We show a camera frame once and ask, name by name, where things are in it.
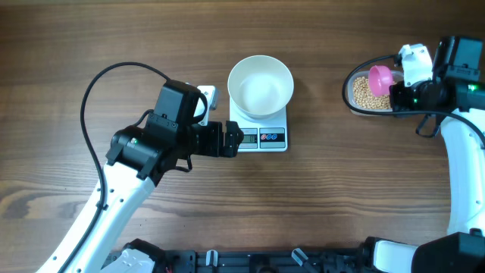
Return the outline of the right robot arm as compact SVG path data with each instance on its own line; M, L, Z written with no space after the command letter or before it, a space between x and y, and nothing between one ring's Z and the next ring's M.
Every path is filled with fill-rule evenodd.
M483 43L464 36L440 40L431 57L422 44L404 45L394 58L403 80L378 89L393 114L434 116L449 161L451 211L447 235L420 246L377 240L372 268L381 272L482 272L484 270Z

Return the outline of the pink plastic measuring scoop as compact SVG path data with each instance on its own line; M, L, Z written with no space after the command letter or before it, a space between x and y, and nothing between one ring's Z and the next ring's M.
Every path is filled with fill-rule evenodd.
M393 85L391 70L387 66L374 65L369 70L368 85L374 96L388 96Z

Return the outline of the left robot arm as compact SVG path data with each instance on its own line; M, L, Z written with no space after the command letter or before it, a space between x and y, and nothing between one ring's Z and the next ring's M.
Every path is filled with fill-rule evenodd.
M133 213L165 173L181 169L178 160L236 156L243 140L237 123L208 119L217 97L215 86L167 81L154 109L142 116L145 126L130 125L113 135L99 182L40 271L100 272Z

